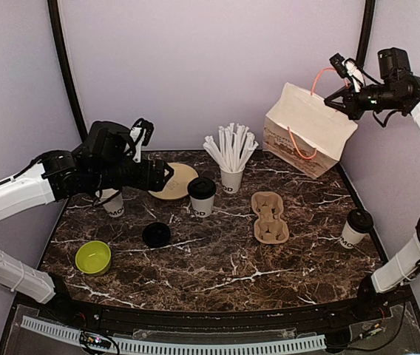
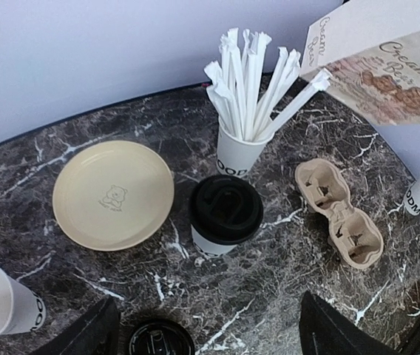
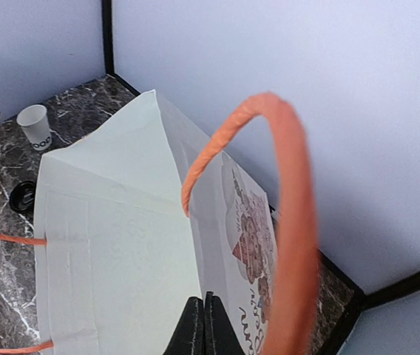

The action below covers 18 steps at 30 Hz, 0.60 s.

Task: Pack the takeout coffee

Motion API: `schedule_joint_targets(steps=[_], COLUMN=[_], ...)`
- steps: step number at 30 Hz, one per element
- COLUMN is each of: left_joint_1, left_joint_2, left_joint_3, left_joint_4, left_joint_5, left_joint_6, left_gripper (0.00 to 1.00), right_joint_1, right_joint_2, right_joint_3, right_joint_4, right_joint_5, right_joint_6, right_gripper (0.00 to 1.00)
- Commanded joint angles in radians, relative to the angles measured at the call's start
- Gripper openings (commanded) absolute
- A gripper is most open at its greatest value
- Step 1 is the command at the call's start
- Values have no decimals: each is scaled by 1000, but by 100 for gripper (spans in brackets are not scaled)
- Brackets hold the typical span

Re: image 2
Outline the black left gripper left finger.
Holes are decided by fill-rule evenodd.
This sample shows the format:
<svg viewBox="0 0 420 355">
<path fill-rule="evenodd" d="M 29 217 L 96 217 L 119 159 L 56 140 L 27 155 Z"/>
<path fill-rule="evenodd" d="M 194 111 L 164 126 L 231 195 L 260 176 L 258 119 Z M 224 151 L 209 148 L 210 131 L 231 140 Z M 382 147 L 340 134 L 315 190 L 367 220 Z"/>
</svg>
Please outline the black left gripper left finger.
<svg viewBox="0 0 420 355">
<path fill-rule="evenodd" d="M 112 297 L 96 302 L 40 354 L 117 354 L 121 314 Z"/>
</svg>

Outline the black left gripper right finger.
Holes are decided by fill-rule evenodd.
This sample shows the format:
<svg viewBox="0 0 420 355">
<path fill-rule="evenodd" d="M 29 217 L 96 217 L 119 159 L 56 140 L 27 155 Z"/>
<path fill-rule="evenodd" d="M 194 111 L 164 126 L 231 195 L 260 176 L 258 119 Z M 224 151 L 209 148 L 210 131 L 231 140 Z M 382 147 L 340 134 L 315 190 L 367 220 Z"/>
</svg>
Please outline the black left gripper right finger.
<svg viewBox="0 0 420 355">
<path fill-rule="evenodd" d="M 299 337 L 304 354 L 396 354 L 357 328 L 321 297 L 306 291 L 301 302 Z"/>
</svg>

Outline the brown pulp cup carrier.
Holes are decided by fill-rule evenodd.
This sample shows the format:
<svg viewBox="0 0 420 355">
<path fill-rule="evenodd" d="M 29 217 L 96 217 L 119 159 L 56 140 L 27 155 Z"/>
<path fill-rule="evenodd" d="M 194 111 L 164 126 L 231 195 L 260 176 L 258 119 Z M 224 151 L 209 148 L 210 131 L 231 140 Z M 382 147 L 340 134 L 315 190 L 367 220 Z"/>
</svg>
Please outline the brown pulp cup carrier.
<svg viewBox="0 0 420 355">
<path fill-rule="evenodd" d="M 384 239 L 371 218 L 350 201 L 350 189 L 330 161 L 315 158 L 299 164 L 295 180 L 308 207 L 328 219 L 328 243 L 341 261 L 365 270 L 381 257 Z"/>
</svg>

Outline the white paper cups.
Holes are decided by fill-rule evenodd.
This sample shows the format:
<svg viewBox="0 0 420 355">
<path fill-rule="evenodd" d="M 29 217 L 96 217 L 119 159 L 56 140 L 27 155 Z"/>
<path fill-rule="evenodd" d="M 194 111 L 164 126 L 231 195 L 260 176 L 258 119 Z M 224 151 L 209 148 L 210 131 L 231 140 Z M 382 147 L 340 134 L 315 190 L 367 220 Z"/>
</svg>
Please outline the white paper cups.
<svg viewBox="0 0 420 355">
<path fill-rule="evenodd" d="M 46 317 L 42 298 L 0 268 L 0 336 L 36 331 Z"/>
</svg>

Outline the white paper coffee cup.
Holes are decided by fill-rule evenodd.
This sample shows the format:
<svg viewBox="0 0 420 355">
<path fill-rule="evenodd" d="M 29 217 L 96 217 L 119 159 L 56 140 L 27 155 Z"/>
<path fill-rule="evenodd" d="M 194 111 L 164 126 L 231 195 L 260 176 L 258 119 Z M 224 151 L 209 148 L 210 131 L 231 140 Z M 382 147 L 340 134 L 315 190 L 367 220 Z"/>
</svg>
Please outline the white paper coffee cup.
<svg viewBox="0 0 420 355">
<path fill-rule="evenodd" d="M 221 245 L 207 240 L 193 226 L 191 227 L 192 240 L 195 248 L 205 257 L 214 258 L 228 254 L 236 245 Z"/>
</svg>

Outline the black coffee cup lid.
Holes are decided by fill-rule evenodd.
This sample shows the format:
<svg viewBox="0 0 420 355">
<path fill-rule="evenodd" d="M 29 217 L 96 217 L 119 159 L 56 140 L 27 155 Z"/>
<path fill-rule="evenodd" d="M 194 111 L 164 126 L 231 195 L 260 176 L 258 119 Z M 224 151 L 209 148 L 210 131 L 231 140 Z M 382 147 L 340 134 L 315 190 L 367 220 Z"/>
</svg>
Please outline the black coffee cup lid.
<svg viewBox="0 0 420 355">
<path fill-rule="evenodd" d="M 212 175 L 200 181 L 189 198 L 191 226 L 206 240 L 220 245 L 250 240 L 263 215 L 260 194 L 238 177 Z"/>
</svg>

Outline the cream bear paper bag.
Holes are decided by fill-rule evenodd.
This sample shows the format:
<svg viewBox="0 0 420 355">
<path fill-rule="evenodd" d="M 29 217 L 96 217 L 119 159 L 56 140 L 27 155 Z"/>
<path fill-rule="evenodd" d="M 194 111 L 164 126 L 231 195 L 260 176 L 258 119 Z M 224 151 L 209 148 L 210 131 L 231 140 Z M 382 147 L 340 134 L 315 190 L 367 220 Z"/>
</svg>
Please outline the cream bear paper bag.
<svg viewBox="0 0 420 355">
<path fill-rule="evenodd" d="M 300 75 L 372 124 L 420 124 L 420 1 L 348 1 L 309 28 Z"/>
</svg>

